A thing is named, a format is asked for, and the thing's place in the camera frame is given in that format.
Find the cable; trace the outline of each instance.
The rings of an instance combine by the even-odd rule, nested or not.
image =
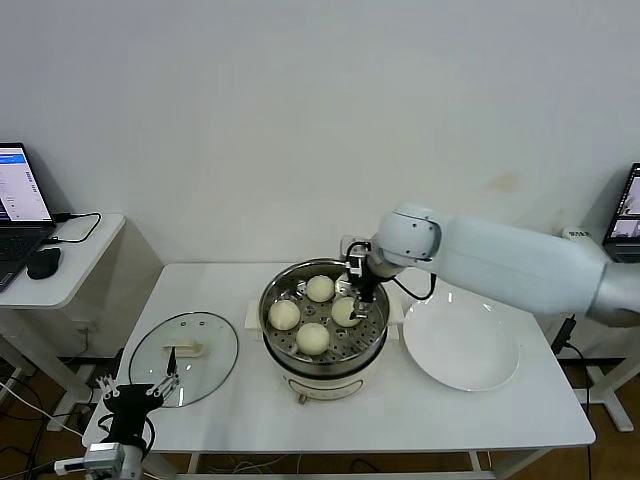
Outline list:
[[[240,472],[243,472],[245,470],[251,470],[252,468],[258,468],[259,469],[260,467],[268,467],[270,465],[273,465],[274,463],[279,462],[283,458],[288,457],[289,455],[290,455],[289,453],[286,453],[286,454],[276,458],[275,460],[271,460],[270,462],[259,463],[257,465],[251,465],[249,467],[238,468],[240,465],[242,465],[242,464],[239,464],[238,467],[236,467],[236,469],[233,471],[233,473],[240,473]]]
[[[578,350],[575,346],[571,345],[569,342],[565,342],[564,346],[576,352],[580,357],[580,360],[582,361],[582,366],[584,367],[584,388],[587,391],[587,403],[585,405],[585,413],[587,414],[587,420],[591,422],[591,419],[589,418],[589,403],[591,400],[589,398],[589,390],[591,389],[591,387],[589,386],[589,371],[587,370],[587,362],[584,359],[582,352]],[[589,480],[591,480],[591,445],[587,445],[587,467],[588,467]]]
[[[25,405],[27,405],[28,407],[33,408],[34,410],[42,413],[44,416],[48,417],[49,419],[51,419],[52,421],[54,421],[55,423],[57,423],[58,425],[60,425],[62,428],[64,428],[65,430],[67,430],[68,432],[71,433],[75,433],[76,435],[78,435],[80,438],[82,438],[82,434],[79,432],[76,432],[75,430],[73,430],[72,428],[67,427],[64,423],[60,422],[59,420],[57,420],[55,417],[49,415],[47,412],[45,412],[44,410],[30,404],[29,402],[27,402],[24,398],[22,398],[20,395],[18,395],[17,393],[14,393],[13,390],[11,390],[9,387],[7,387],[4,383],[0,382],[0,387],[3,387],[7,390],[7,392],[9,392],[11,395],[13,395],[14,397],[16,397],[18,400],[20,400],[22,403],[24,403]]]
[[[254,465],[253,463],[249,462],[249,461],[244,461],[244,462],[240,462],[238,465],[236,465],[236,468],[233,469],[233,472],[231,473],[236,473],[236,471],[239,470],[239,468],[243,465],[248,465],[246,467],[247,470],[251,470],[251,469],[256,469],[258,471],[258,473],[264,473],[262,470],[260,470],[260,467],[258,467],[257,465]]]
[[[96,227],[100,224],[100,222],[102,221],[102,214],[98,213],[98,212],[94,212],[94,213],[79,213],[79,214],[75,214],[75,213],[59,213],[57,215],[54,215],[54,218],[57,219],[58,221],[66,221],[68,219],[72,219],[72,218],[82,218],[82,217],[98,217],[98,219],[96,220],[96,223],[93,224],[93,226],[89,229],[89,231],[87,232],[87,234],[82,237],[80,240],[66,240],[63,238],[58,238],[58,237],[51,237],[51,238],[47,238],[45,240],[42,241],[43,245],[56,245],[58,243],[82,243],[84,242],[87,238],[89,238],[91,236],[91,234],[93,233],[93,231],[96,229]]]
[[[209,473],[233,473],[233,471],[238,468],[238,462],[236,462],[235,458],[233,458],[233,456],[228,453],[226,453],[225,455],[231,461],[231,464],[233,466],[229,468],[219,468],[206,465],[206,467],[209,469]]]
[[[103,432],[110,433],[109,427],[107,427],[104,424],[104,422],[112,419],[113,417],[114,417],[113,413],[108,413],[107,415],[103,415],[102,417],[100,417],[100,419],[96,422],[96,424],[98,425],[98,428]],[[150,434],[149,434],[149,443],[147,444],[147,447],[144,449],[144,452],[142,452],[142,458],[149,455],[149,452],[151,452],[151,448],[153,447],[153,444],[156,442],[156,428],[153,425],[153,422],[149,417],[145,417],[144,421],[147,425],[149,425]]]
[[[0,448],[0,455],[2,455],[4,452],[9,451],[9,450],[13,450],[14,452],[18,452],[20,455],[24,455],[25,457],[29,457],[29,454],[27,452],[25,452],[21,448],[14,447],[13,445],[9,445],[8,447]]]
[[[85,406],[90,407],[92,401],[93,401],[93,388],[91,389],[91,395],[89,396],[89,401],[85,403]]]
[[[427,293],[424,297],[420,297],[420,296],[416,295],[415,293],[413,293],[412,291],[410,291],[407,287],[402,285],[402,283],[400,283],[400,280],[398,280],[396,277],[393,277],[391,280],[393,280],[393,283],[398,285],[404,291],[404,293],[409,295],[411,298],[414,298],[416,300],[428,300],[429,298],[431,298],[431,296],[433,295],[434,290],[436,289],[436,280],[437,279],[438,279],[438,276],[435,273],[432,273],[431,274],[431,286],[429,287],[429,293]]]
[[[23,381],[23,380],[21,380],[21,379],[19,379],[17,377],[13,377],[11,375],[0,375],[0,378],[3,378],[5,381],[13,380],[14,382],[17,382],[20,385],[22,385],[23,387],[25,387],[27,390],[29,390],[31,393],[33,393],[33,395],[38,400],[38,404],[42,407],[42,399],[40,398],[40,395],[38,395],[38,393],[33,388],[31,388],[25,381]],[[23,420],[23,421],[31,421],[31,422],[41,421],[42,420],[42,417],[40,417],[40,418],[16,417],[14,415],[9,415],[8,413],[2,412],[2,411],[0,411],[0,415],[2,415],[3,417],[12,418],[14,420]]]
[[[13,377],[13,376],[9,376],[9,375],[0,375],[0,377],[4,378],[5,381],[6,381],[6,379],[13,379],[15,382],[17,382],[17,383],[23,385],[24,387],[26,387],[35,396],[36,400],[38,401],[38,405],[40,405],[41,408],[44,408],[44,404],[42,403],[42,399],[40,398],[40,395],[38,395],[38,393],[33,388],[31,388],[26,382],[22,381],[19,378],[16,378],[16,377]],[[14,417],[13,415],[9,415],[9,414],[3,413],[3,412],[0,412],[0,413],[2,413],[6,417],[10,417],[10,418],[13,417],[16,420],[22,420],[22,417]],[[29,452],[26,453],[27,462],[25,464],[25,472],[26,472],[25,480],[29,479],[29,477],[31,475],[31,471],[33,470],[33,468],[35,466],[35,462],[36,462],[35,454],[37,453],[38,446],[40,444],[40,439],[42,438],[43,431],[44,431],[44,428],[45,428],[45,425],[46,425],[45,418],[46,417],[41,415],[41,417],[39,419],[36,419],[36,420],[40,421],[40,428],[38,429],[38,432],[37,432],[32,444],[31,444],[31,447],[29,448]]]
[[[80,355],[84,355],[85,353],[87,353],[87,350],[89,350],[89,329],[83,329],[82,333],[84,333],[84,348],[79,353],[76,353],[73,357],[64,362],[65,365],[69,365],[76,358],[78,358]],[[93,389],[91,389],[91,397],[93,399]]]
[[[42,465],[38,465],[37,467],[35,467],[36,470],[40,470],[43,467],[46,467],[48,465],[52,465],[53,463],[55,463],[54,461],[51,462],[47,462],[47,463],[43,463]],[[0,480],[7,480],[9,478],[13,478],[13,477],[19,477],[20,475],[24,474],[24,473],[29,473],[29,470],[23,470],[22,472],[16,472],[16,473],[12,473],[10,475],[6,475],[4,477],[0,477]]]

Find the white table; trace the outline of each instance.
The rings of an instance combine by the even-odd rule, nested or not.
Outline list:
[[[95,221],[95,217],[69,220],[59,226],[55,235],[61,239],[82,238]],[[17,355],[19,352],[65,389],[67,394],[58,404],[56,414],[69,413],[76,403],[89,401],[93,393],[86,381],[93,367],[83,365],[74,374],[57,359],[56,352],[47,339],[24,321],[19,310],[58,310],[67,305],[123,225],[122,215],[103,214],[102,221],[86,241],[44,246],[43,248],[57,247],[62,251],[58,271],[49,278],[33,280],[27,276],[26,269],[23,269],[7,289],[0,293],[0,336],[4,339],[0,342],[0,356],[24,371],[25,365],[20,364]],[[16,370],[14,374],[20,374],[20,370]],[[61,428],[51,422],[48,429]]]
[[[390,340],[378,371],[362,392],[335,402],[297,404],[264,344],[243,329],[249,302],[287,266],[165,267],[124,349],[117,382],[129,383],[129,362],[144,335],[179,313],[202,310],[222,315],[236,328],[240,346],[233,372],[216,392],[185,408],[151,413],[157,430],[155,452],[471,451],[475,471],[466,476],[506,478],[551,448],[594,441],[533,316],[495,302],[496,308],[512,312],[509,326],[521,345],[519,371],[503,387],[485,393],[446,387],[414,364],[401,341]],[[449,287],[440,282],[438,288]],[[104,437],[96,420],[106,413],[100,403],[84,445]],[[309,430],[320,433],[305,433]],[[474,452],[499,449],[535,451],[512,456],[495,474],[480,471]]]
[[[591,230],[592,231],[589,232],[582,228],[567,227],[562,231],[562,236],[568,240],[584,245],[585,248],[599,255],[605,262],[611,262],[611,256],[602,247],[602,239],[606,232],[599,229]],[[636,349],[606,375],[600,367],[595,365],[587,367],[587,373],[593,382],[589,389],[589,403],[592,405],[604,405],[618,431],[632,432],[633,422],[618,399],[616,390],[640,373],[640,350]],[[586,388],[576,388],[574,391],[580,403],[586,404]]]

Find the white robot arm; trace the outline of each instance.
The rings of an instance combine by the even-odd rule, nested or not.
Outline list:
[[[379,281],[416,267],[534,314],[640,324],[640,265],[606,263],[569,240],[405,203],[383,217],[370,243],[364,271]]]

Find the white cable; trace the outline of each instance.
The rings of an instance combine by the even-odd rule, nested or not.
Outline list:
[[[164,478],[156,477],[155,475],[151,475],[150,473],[147,473],[147,472],[142,472],[142,474],[146,475],[147,477],[151,477],[154,480],[165,480]]]
[[[23,473],[27,473],[28,471],[29,470],[23,470],[22,472],[12,473],[11,475],[7,475],[6,477],[0,477],[0,480],[7,480],[8,478],[17,477],[19,475],[22,475]]]
[[[16,397],[18,400],[20,400],[22,403],[24,403],[25,405],[33,408],[34,410],[40,412],[41,414],[43,414],[45,417],[48,417],[49,419],[51,419],[52,421],[54,421],[55,423],[57,423],[58,425],[60,425],[62,428],[64,428],[65,430],[67,430],[68,432],[71,433],[75,433],[76,435],[78,435],[80,438],[82,438],[82,434],[80,432],[76,432],[74,429],[67,427],[64,423],[62,423],[60,420],[58,420],[55,417],[52,417],[51,415],[49,415],[47,412],[45,412],[44,410],[40,410],[38,407],[31,405],[29,402],[27,402],[24,398],[22,398],[20,395],[18,395],[17,393],[15,393],[13,390],[11,390],[9,387],[7,387],[4,383],[0,382],[0,387],[3,387],[7,392],[9,392],[11,395],[13,395],[14,397]]]
[[[38,469],[38,468],[42,468],[42,467],[44,467],[44,466],[46,466],[46,465],[49,465],[49,464],[51,464],[51,463],[53,463],[53,462],[43,463],[42,465],[38,465],[37,467],[33,467],[31,470],[36,470],[36,469]],[[18,476],[20,476],[20,475],[22,475],[22,474],[24,474],[24,473],[29,472],[29,471],[30,471],[30,470],[23,470],[22,472],[12,473],[11,475],[7,475],[7,476],[5,476],[5,477],[0,477],[0,480],[7,480],[7,479],[9,479],[9,478],[18,477]]]
[[[238,466],[238,462],[236,462],[236,459],[233,458],[233,455],[230,455],[228,453],[225,453],[225,455],[229,460],[231,460],[231,463],[233,464],[233,468],[236,468]]]
[[[250,470],[252,468],[255,468],[256,470],[258,470],[258,472],[262,473],[257,465],[255,465],[255,464],[253,464],[251,462],[248,462],[248,461],[240,462],[238,465],[236,465],[236,468],[234,468],[233,472],[231,472],[231,473],[237,473],[240,470]]]
[[[273,465],[274,463],[279,462],[280,460],[282,460],[284,457],[288,457],[289,454],[285,453],[284,455],[282,455],[281,457],[276,458],[275,460],[271,460],[270,462],[266,462],[266,463],[259,463],[257,465],[251,465],[249,467],[243,467],[243,468],[236,468],[236,470],[233,473],[240,473],[244,470],[251,470],[252,468],[260,468],[260,467],[268,467],[269,465]]]
[[[242,462],[241,465],[253,465],[253,463],[251,463],[251,462]],[[236,468],[238,468],[238,466],[231,467],[231,468],[218,468],[218,467],[211,467],[211,466],[207,465],[207,468],[209,469],[209,473],[233,473],[233,471]]]

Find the computer mouse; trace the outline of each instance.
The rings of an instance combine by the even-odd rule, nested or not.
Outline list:
[[[27,275],[34,280],[48,278],[58,270],[59,248],[47,248],[31,254],[27,260]]]

